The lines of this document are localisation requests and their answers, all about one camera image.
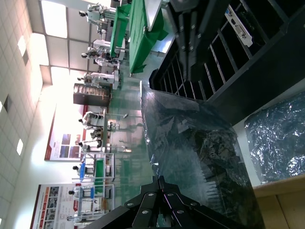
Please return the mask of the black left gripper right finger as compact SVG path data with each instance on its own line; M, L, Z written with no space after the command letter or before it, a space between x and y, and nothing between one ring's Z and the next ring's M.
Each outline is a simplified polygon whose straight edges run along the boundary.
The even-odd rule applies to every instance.
M238 223L224 215L200 205L199 202L181 194L177 185L159 178L165 209L171 212L173 223L182 229L237 229Z

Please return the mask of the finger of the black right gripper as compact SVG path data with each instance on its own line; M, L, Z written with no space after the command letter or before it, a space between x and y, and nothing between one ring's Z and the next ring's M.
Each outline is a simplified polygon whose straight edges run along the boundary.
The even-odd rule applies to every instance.
M207 46L210 43L211 32L209 23L216 5L215 0L200 0L196 7L196 32L193 42L193 51L190 57L190 78L199 79L198 71L202 68L207 56Z
M183 68L183 78L190 80L189 67L189 38L190 38L190 12L180 11L177 16L177 43L179 47L179 61Z

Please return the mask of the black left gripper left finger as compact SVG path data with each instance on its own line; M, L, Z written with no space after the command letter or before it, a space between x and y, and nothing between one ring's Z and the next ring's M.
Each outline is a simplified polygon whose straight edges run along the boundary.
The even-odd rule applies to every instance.
M158 218L157 178L143 185L140 194L128 200L124 205L86 226L87 229L155 229Z

